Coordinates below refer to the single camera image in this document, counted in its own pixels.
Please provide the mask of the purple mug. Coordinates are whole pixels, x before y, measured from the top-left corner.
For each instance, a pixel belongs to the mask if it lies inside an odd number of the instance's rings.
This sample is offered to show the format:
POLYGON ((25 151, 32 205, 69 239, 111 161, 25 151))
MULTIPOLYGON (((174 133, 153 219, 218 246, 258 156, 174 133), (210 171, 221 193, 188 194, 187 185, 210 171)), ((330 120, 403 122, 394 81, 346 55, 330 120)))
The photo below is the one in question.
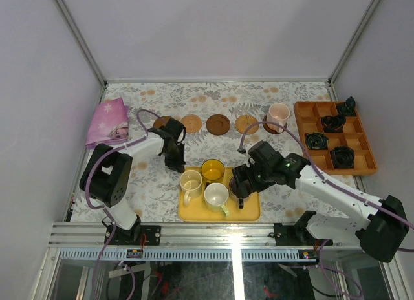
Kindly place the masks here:
POLYGON ((238 205, 239 209, 243 209, 246 202, 249 201, 250 196, 246 198, 240 198, 236 195, 237 193, 237 185, 235 183, 235 178, 232 177, 229 181, 229 191, 230 191, 230 198, 238 205))

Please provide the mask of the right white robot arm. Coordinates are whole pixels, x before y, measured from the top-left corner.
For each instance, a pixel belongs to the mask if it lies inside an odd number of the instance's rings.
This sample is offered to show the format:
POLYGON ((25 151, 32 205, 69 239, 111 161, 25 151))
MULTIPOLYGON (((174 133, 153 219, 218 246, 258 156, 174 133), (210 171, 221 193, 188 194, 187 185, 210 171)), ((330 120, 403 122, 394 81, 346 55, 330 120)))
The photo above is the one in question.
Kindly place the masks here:
POLYGON ((357 242, 382 263, 389 263, 400 250, 409 224, 398 198, 379 198, 351 188, 296 153, 283 156, 266 141, 249 150, 240 145, 238 152, 248 156, 247 163, 232 170, 239 198, 277 184, 308 193, 346 215, 344 219, 306 215, 305 222, 295 228, 299 243, 307 245, 316 239, 357 242))

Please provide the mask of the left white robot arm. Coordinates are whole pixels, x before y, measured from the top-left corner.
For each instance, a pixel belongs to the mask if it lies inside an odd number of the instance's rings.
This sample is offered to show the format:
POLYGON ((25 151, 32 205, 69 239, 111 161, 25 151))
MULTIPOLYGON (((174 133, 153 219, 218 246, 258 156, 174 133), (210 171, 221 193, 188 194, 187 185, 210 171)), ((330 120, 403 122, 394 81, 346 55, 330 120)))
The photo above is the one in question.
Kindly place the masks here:
POLYGON ((150 128, 143 138, 116 148, 97 145, 80 180, 80 189, 87 201, 94 199, 109 213, 120 228, 119 237, 126 244, 136 244, 142 236, 139 216, 124 198, 133 162, 152 156, 163 156, 165 166, 178 173, 184 172, 185 126, 175 119, 160 128, 150 128))

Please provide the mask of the pink mug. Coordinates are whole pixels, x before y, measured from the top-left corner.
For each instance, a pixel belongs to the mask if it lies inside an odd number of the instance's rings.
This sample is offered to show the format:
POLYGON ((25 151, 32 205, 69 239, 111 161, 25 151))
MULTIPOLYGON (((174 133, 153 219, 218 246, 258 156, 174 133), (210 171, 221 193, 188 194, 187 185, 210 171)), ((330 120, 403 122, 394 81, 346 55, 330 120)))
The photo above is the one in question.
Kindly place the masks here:
POLYGON ((274 129, 277 131, 282 130, 281 127, 284 127, 287 124, 287 120, 290 117, 290 109, 282 103, 274 103, 269 107, 267 113, 267 121, 272 122, 275 125, 274 129))

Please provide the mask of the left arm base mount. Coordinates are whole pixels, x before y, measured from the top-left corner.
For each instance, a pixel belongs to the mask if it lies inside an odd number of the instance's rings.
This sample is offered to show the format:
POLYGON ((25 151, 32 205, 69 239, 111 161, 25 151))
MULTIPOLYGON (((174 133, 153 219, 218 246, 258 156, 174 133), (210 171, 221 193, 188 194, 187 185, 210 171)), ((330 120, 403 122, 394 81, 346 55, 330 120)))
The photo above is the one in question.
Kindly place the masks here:
POLYGON ((109 241, 109 245, 136 245, 136 246, 159 246, 162 227, 159 225, 144 225, 140 217, 130 230, 116 227, 116 231, 109 241))

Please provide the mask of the dark wooden coaster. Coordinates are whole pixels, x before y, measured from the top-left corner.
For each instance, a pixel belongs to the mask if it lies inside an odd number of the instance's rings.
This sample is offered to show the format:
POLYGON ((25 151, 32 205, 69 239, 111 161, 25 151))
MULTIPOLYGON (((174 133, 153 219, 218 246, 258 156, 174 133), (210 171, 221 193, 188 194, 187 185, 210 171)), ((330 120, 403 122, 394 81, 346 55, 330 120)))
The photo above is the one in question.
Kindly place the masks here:
POLYGON ((270 134, 281 134, 284 132, 283 129, 280 131, 275 130, 274 129, 275 125, 268 125, 267 123, 263 123, 262 126, 265 129, 265 131, 267 131, 270 134))
POLYGON ((213 135, 224 135, 230 129, 230 120, 225 115, 214 114, 207 119, 206 128, 213 135))
POLYGON ((171 116, 161 116, 155 120, 153 123, 153 128, 161 129, 162 127, 165 127, 171 119, 173 119, 171 116))

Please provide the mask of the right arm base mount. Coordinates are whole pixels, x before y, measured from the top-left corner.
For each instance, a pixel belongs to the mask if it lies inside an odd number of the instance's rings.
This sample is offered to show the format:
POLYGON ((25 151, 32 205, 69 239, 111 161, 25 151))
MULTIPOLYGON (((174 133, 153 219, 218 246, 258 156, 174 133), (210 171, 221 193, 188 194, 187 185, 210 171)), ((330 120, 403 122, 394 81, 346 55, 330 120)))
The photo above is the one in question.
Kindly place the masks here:
POLYGON ((294 224, 275 223, 273 236, 277 246, 315 246, 334 229, 328 216, 306 211, 294 224))

